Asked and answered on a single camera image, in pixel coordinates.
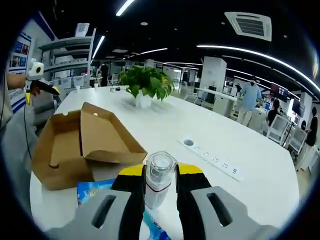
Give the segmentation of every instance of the shelf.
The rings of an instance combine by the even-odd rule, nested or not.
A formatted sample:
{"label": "shelf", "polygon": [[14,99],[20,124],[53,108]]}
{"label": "shelf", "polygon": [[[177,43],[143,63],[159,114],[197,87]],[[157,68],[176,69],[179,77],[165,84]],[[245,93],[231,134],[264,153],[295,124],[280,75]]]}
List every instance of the shelf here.
{"label": "shelf", "polygon": [[56,58],[69,56],[69,55],[81,55],[81,54],[89,54],[90,49],[77,49],[70,51],[61,51],[57,53],[53,53]]}
{"label": "shelf", "polygon": [[88,61],[79,61],[79,62],[72,62],[72,63],[65,63],[59,65],[48,66],[44,68],[44,72],[61,72],[70,69],[79,69],[79,68],[87,68]]}
{"label": "shelf", "polygon": [[69,38],[63,38],[60,40],[52,41],[48,44],[42,45],[39,48],[43,51],[49,51],[53,49],[74,47],[74,46],[85,46],[90,45],[92,36],[74,36]]}

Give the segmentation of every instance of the ceiling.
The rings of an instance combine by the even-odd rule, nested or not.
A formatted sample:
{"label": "ceiling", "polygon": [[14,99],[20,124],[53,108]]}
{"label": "ceiling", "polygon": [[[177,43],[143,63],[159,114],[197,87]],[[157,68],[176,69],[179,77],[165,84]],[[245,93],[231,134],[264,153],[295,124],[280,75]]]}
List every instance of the ceiling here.
{"label": "ceiling", "polygon": [[[228,69],[278,83],[289,91],[304,91],[303,85],[315,95],[314,100],[320,99],[320,92],[304,77],[270,59],[242,51],[197,47],[230,46],[272,56],[293,66],[320,86],[316,50],[316,43],[320,40],[316,31],[317,12],[311,4],[307,4],[309,0],[303,1],[303,5],[280,0],[229,0],[218,4],[212,0],[135,0],[120,17],[116,16],[125,2],[90,0],[79,4],[75,0],[51,0],[41,12],[58,38],[73,37],[77,23],[90,23],[91,32],[97,28],[96,34],[105,36],[95,57],[97,60],[115,56],[113,60],[119,61],[133,53],[168,48],[129,59],[201,64],[204,56],[219,57],[226,61]],[[225,12],[270,17],[272,41],[237,35]],[[96,37],[95,45],[98,45],[99,39]],[[128,52],[114,53],[114,49]],[[227,70],[227,77],[234,75],[246,79],[249,77]],[[260,83],[268,87],[270,85],[268,82]]]}

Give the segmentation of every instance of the poster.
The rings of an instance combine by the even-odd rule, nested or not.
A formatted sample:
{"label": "poster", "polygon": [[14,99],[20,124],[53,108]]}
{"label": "poster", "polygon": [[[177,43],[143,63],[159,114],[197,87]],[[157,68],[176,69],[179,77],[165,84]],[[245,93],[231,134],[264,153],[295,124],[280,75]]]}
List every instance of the poster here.
{"label": "poster", "polygon": [[[31,36],[22,32],[18,37],[9,59],[9,73],[27,75],[27,64],[31,46]],[[26,93],[23,89],[9,90],[9,98],[13,113],[26,104]]]}

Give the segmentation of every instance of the person's hand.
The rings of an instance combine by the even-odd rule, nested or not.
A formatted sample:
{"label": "person's hand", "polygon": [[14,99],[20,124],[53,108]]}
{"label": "person's hand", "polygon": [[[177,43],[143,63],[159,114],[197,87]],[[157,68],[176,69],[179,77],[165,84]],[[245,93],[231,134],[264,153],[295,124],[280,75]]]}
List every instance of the person's hand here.
{"label": "person's hand", "polygon": [[27,77],[24,75],[17,75],[12,73],[6,74],[6,83],[8,90],[23,89],[26,85]]}

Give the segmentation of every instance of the potted plant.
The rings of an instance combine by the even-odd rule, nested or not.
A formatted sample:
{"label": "potted plant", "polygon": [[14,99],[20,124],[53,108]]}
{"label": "potted plant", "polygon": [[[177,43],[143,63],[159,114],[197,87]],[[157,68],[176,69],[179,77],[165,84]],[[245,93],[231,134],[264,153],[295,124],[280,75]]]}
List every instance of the potted plant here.
{"label": "potted plant", "polygon": [[175,90],[174,83],[163,71],[152,67],[134,66],[119,76],[121,84],[128,86],[126,91],[135,97],[135,105],[146,108],[156,95],[161,101]]}

